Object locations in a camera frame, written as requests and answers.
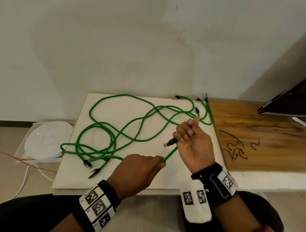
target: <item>white mat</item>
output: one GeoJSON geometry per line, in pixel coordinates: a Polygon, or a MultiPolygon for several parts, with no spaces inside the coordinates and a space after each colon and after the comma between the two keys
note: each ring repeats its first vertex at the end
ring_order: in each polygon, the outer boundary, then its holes
{"type": "MultiPolygon", "coordinates": [[[[89,118],[88,112],[99,99],[106,96],[110,95],[98,93],[87,94],[70,139],[71,143],[76,141],[78,135],[85,127],[93,123],[93,121],[89,118]]],[[[183,99],[174,101],[172,99],[163,98],[142,98],[152,102],[155,106],[174,105],[180,107],[183,110],[191,109],[191,103],[183,99]]],[[[204,116],[205,109],[202,104],[197,101],[194,101],[194,103],[200,110],[200,116],[204,116]]],[[[143,117],[150,109],[152,109],[151,105],[140,100],[124,96],[102,101],[93,110],[92,115],[98,122],[108,122],[120,130],[130,120],[138,117],[143,117]]],[[[168,109],[163,109],[161,112],[168,118],[174,114],[173,111],[168,109]]],[[[188,116],[180,114],[173,120],[177,123],[182,123],[183,121],[188,120],[188,116]]],[[[124,133],[134,137],[138,131],[140,123],[141,120],[133,122],[124,130],[124,133]]],[[[138,139],[150,138],[151,136],[155,135],[165,125],[165,123],[166,121],[158,113],[156,113],[152,117],[145,120],[138,139]]],[[[200,123],[200,127],[212,138],[216,161],[219,164],[224,165],[213,125],[206,126],[200,123]]],[[[162,145],[164,142],[172,138],[172,133],[175,131],[175,128],[175,125],[169,124],[166,129],[153,140],[148,142],[133,142],[126,148],[116,152],[115,155],[125,157],[129,154],[138,153],[141,155],[160,155],[165,157],[172,149],[174,149],[175,145],[167,148],[164,148],[162,145]]],[[[129,141],[130,140],[124,136],[119,136],[117,139],[117,147],[120,147],[129,141]]],[[[107,147],[109,145],[110,139],[109,135],[103,130],[93,128],[85,132],[80,142],[99,150],[107,147]]],[[[72,146],[70,146],[68,150],[75,151],[74,147],[72,146]]],[[[104,169],[99,172],[97,176],[92,179],[88,179],[90,176],[90,171],[92,171],[94,168],[100,167],[103,162],[104,161],[101,160],[92,162],[94,167],[92,169],[88,169],[83,165],[83,162],[77,155],[65,154],[52,188],[89,189],[102,179],[107,179],[115,167],[120,163],[120,161],[117,159],[111,159],[110,162],[105,166],[104,169]]],[[[191,173],[182,162],[178,151],[176,151],[167,160],[167,166],[158,173],[148,189],[178,189],[181,182],[191,179],[190,175],[191,173]]]]}

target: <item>floor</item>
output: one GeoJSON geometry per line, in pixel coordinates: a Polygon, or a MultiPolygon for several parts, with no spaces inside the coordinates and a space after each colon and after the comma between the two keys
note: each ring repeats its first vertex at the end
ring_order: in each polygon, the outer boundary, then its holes
{"type": "MultiPolygon", "coordinates": [[[[28,128],[0,127],[0,151],[14,155],[28,128]]],[[[39,164],[57,170],[58,163],[39,164]]],[[[0,203],[10,199],[20,188],[27,166],[0,153],[0,203]]],[[[54,179],[55,173],[44,171],[54,179]]],[[[29,168],[25,186],[18,194],[29,196],[52,193],[52,182],[37,169],[29,168]]],[[[267,200],[278,211],[285,232],[306,231],[306,192],[265,193],[267,200]]],[[[122,202],[115,217],[103,232],[184,231],[180,215],[182,208],[177,196],[137,196],[122,202]]]]}

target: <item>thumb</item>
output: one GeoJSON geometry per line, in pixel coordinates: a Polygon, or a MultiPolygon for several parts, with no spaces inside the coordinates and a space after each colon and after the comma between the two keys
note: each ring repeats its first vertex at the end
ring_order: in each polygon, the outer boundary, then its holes
{"type": "Polygon", "coordinates": [[[205,133],[199,127],[199,121],[200,121],[200,118],[199,117],[195,117],[195,119],[193,120],[193,124],[191,126],[191,129],[192,129],[192,131],[194,132],[195,135],[203,135],[203,133],[205,133]]]}
{"type": "Polygon", "coordinates": [[[159,173],[159,171],[166,166],[166,163],[160,163],[156,165],[149,175],[149,183],[151,184],[154,177],[159,173]]]}

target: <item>orange wire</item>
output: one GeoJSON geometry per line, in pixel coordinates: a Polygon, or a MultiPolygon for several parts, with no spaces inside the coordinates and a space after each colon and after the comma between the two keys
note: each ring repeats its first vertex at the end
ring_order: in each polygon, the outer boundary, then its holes
{"type": "Polygon", "coordinates": [[[5,154],[5,155],[8,155],[8,156],[10,156],[10,157],[12,157],[12,158],[14,158],[14,159],[16,159],[16,160],[18,160],[18,161],[20,161],[20,162],[26,164],[26,165],[28,165],[28,166],[30,166],[30,167],[57,173],[56,171],[53,171],[53,170],[50,170],[50,169],[46,169],[46,168],[42,168],[42,167],[35,167],[35,166],[32,166],[32,165],[29,165],[28,163],[23,162],[21,158],[14,157],[14,156],[9,155],[9,154],[7,154],[7,153],[5,153],[5,152],[0,151],[0,153],[5,154]]]}

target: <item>monitor stand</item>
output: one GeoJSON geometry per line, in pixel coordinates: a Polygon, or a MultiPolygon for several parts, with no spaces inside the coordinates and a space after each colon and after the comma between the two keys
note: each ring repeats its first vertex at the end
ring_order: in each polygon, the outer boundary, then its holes
{"type": "Polygon", "coordinates": [[[306,122],[303,122],[302,120],[298,119],[297,117],[291,117],[294,121],[301,124],[302,126],[306,127],[306,122]]]}

